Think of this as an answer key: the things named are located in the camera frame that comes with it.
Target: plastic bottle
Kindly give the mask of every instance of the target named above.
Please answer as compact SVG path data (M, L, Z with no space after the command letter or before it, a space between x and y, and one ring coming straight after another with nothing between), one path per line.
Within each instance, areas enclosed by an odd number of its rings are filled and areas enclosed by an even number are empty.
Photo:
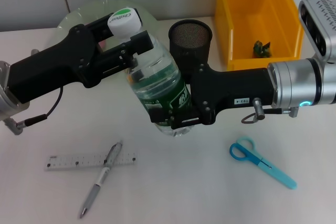
M140 19L132 8L115 12L108 20L108 26L120 42L143 31ZM127 80L145 109L163 108L184 110L191 106L191 96L181 77L181 73L167 49L150 34L154 48L143 54L134 55L138 65L127 70ZM166 135L179 136L191 127L172 130L170 122L155 124Z

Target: black mesh pen holder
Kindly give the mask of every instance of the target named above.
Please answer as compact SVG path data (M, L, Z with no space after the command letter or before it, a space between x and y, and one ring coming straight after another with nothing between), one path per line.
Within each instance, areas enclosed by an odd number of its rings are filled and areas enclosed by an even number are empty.
M179 21L169 29L169 51L186 83L200 64L208 62L211 39L211 29L194 19Z

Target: small green object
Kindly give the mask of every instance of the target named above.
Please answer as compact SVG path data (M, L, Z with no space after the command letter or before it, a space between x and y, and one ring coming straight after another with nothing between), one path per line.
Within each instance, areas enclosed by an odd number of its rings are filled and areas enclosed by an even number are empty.
M130 11L131 10L129 10L129 9L123 9L123 10L120 10L120 11L116 12L115 14L113 14L113 16L129 13Z
M257 58L269 58L271 57L271 53L270 53L270 45L271 42L267 43L266 45L262 45L262 42L260 42L259 40L257 42L254 43L253 46L253 53Z

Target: silver pen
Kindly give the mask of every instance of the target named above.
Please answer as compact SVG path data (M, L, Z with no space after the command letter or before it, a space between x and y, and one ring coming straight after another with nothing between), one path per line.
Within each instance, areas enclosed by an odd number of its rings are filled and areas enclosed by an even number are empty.
M90 207L92 206L92 203L94 202L100 187L102 186L102 184L104 183L107 175L110 172L110 169L114 163L114 161L116 160L118 154L120 153L122 147L122 141L120 141L119 143L115 144L114 146L112 146L109 154L107 154L106 159L104 160L104 167L101 170L96 183L93 185L88 197L86 198L83 207L81 209L79 218L83 218L83 216L87 213L87 211L90 209Z

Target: white bottle cap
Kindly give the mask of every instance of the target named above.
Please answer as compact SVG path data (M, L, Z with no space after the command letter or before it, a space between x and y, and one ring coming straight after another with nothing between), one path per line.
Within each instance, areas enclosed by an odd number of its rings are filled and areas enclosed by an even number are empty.
M117 38L129 38L141 28L140 18L133 8L124 8L115 12L107 24Z

